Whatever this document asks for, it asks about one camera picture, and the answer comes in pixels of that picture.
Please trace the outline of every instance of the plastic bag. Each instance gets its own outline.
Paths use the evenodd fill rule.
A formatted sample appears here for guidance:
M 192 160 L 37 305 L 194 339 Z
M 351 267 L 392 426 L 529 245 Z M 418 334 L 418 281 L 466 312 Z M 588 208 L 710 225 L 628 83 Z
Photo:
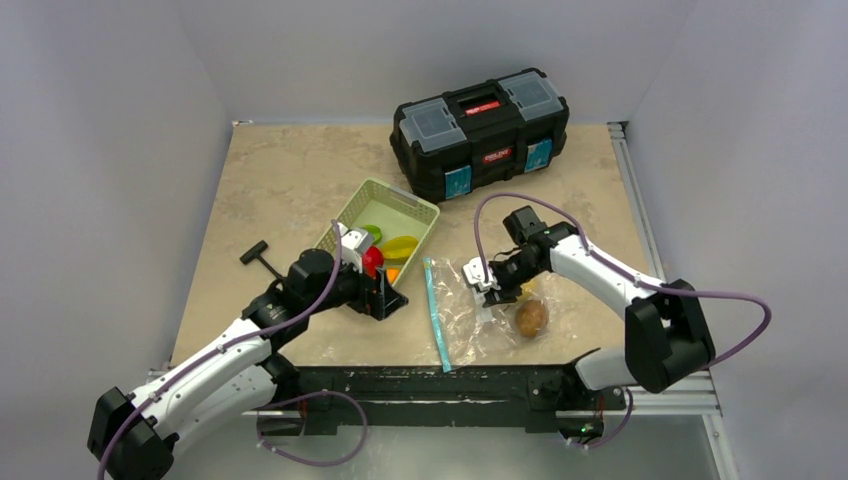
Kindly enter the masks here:
M 557 335 L 563 333 L 553 324 L 563 316 L 564 302 L 555 295 L 546 295 L 546 284 L 556 279 L 539 275 L 522 287 L 524 294 L 518 302 L 483 308 L 477 305 L 462 277 L 464 263 L 430 259 L 441 334 L 452 367 L 512 363 L 517 350 L 544 348 L 551 330 L 556 330 Z M 515 324 L 516 313 L 528 300 L 542 302 L 548 313 L 547 325 L 533 338 L 522 336 Z

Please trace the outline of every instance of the toolbox lid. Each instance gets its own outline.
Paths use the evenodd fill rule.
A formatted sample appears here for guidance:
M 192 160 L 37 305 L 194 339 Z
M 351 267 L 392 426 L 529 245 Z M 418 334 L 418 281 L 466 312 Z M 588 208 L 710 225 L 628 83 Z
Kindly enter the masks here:
M 506 90 L 525 121 L 562 110 L 556 87 L 538 72 L 522 73 L 499 80 L 498 83 Z
M 403 136 L 410 145 L 418 140 L 424 152 L 465 140 L 465 133 L 457 126 L 442 98 L 416 103 L 401 111 L 406 117 L 400 121 Z

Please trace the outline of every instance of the wall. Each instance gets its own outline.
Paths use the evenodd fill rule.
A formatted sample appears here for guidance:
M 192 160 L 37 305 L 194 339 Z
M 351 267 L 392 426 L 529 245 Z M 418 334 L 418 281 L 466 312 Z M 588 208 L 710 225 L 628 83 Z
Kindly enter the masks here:
M 627 129 L 663 260 L 772 327 L 715 368 L 742 478 L 844 478 L 848 4 L 701 1 Z M 706 303 L 724 350 L 755 307 Z
M 388 121 L 537 66 L 578 122 L 628 118 L 695 0 L 177 0 L 230 116 Z
M 0 478 L 92 478 L 97 397 L 170 354 L 228 141 L 169 0 L 0 14 Z

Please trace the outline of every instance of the beige table surface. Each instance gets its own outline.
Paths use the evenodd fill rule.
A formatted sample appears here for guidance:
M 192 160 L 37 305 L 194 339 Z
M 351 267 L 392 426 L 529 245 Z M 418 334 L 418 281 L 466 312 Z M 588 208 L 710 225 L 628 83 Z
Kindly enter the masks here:
M 287 270 L 311 247 L 366 177 L 408 189 L 389 146 L 391 127 L 237 126 L 180 326 L 172 363 L 188 358 L 226 328 L 272 280 L 253 262 L 238 258 L 257 241 L 265 257 Z M 603 125 L 571 125 L 562 154 L 539 172 L 498 182 L 442 203 L 436 230 L 423 254 L 465 262 L 476 256 L 471 226 L 486 195 L 514 191 L 537 196 L 575 215 L 600 248 L 646 271 L 618 163 Z M 489 256 L 511 248 L 501 224 L 526 205 L 490 202 L 481 233 Z M 559 219 L 542 207 L 543 220 Z M 416 265 L 399 289 L 410 304 L 377 322 L 339 308 L 312 317 L 309 330 L 283 347 L 296 365 L 434 365 L 439 356 L 430 323 L 423 267 Z M 547 278 L 546 292 L 559 300 L 548 331 L 520 347 L 498 350 L 479 364 L 564 363 L 599 346 L 623 343 L 621 320 L 576 284 Z

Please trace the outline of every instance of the plastic basket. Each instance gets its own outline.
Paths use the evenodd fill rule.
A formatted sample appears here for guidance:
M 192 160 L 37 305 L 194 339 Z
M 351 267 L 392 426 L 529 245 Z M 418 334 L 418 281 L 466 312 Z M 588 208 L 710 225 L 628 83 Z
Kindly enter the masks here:
M 439 218 L 439 207 L 430 202 L 422 200 L 415 195 L 393 187 L 382 180 L 368 178 L 353 197 L 347 202 L 339 216 L 338 221 L 349 228 L 362 225 L 376 225 L 383 232 L 382 241 L 377 244 L 379 248 L 387 240 L 409 235 L 418 239 L 418 246 L 412 252 L 409 260 L 395 279 L 394 285 L 399 285 L 406 277 L 406 272 L 411 265 L 416 265 L 421 248 Z M 336 238 L 333 228 L 328 227 L 315 245 L 316 248 L 336 252 Z

